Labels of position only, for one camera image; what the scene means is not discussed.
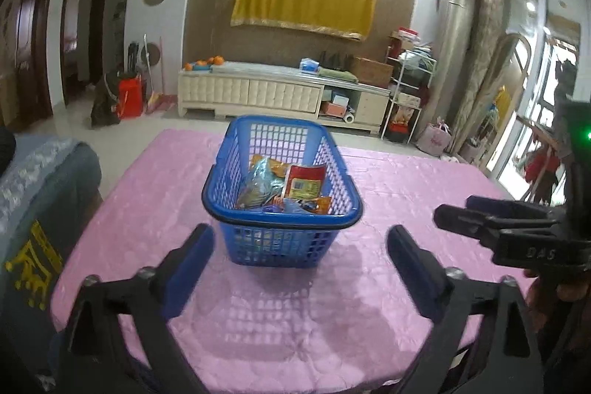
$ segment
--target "red snack package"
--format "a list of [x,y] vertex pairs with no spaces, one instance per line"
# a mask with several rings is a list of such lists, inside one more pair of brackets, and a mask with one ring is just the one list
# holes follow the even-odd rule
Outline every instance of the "red snack package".
[[316,199],[320,196],[326,177],[326,164],[319,166],[292,165],[287,170],[282,197],[292,199]]

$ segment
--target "wooden door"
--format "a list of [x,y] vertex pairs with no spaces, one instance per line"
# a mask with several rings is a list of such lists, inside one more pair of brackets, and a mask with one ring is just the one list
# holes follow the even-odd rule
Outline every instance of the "wooden door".
[[45,37],[49,0],[21,0],[17,18],[17,91],[25,125],[52,115]]

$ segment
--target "table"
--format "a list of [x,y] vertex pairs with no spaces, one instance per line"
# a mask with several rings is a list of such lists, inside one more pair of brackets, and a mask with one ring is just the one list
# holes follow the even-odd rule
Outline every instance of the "table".
[[[194,227],[212,223],[216,248],[183,314],[169,326],[188,362],[212,392],[327,393],[364,390],[399,377],[430,329],[389,261],[385,235],[404,225],[443,266],[470,277],[531,280],[495,266],[478,241],[437,229],[433,209],[471,194],[501,197],[477,168],[437,159],[341,148],[363,199],[359,223],[340,232],[315,269],[233,264],[201,190],[222,137],[165,130],[126,171],[84,232],[51,302],[65,326],[80,282],[129,278],[156,266]],[[123,316],[130,352],[143,359]],[[476,324],[467,331],[466,341]]]

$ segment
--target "metal cylinder tank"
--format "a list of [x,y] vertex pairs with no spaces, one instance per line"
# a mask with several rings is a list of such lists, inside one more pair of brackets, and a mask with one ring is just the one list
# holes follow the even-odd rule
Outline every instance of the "metal cylinder tank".
[[438,117],[451,121],[447,119],[447,115],[452,103],[462,102],[462,95],[456,93],[462,90],[458,79],[472,30],[475,2],[476,0],[439,0],[439,20],[433,43],[433,57],[437,60],[437,67],[429,89],[429,102],[423,109],[416,128],[417,134],[423,132],[425,126],[434,123]]

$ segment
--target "pink box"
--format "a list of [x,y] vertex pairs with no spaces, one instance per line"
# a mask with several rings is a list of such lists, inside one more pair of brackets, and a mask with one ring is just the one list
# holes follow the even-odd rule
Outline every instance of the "pink box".
[[325,116],[340,117],[342,119],[347,112],[347,108],[345,106],[339,106],[329,103],[328,101],[324,101],[320,104],[320,112]]

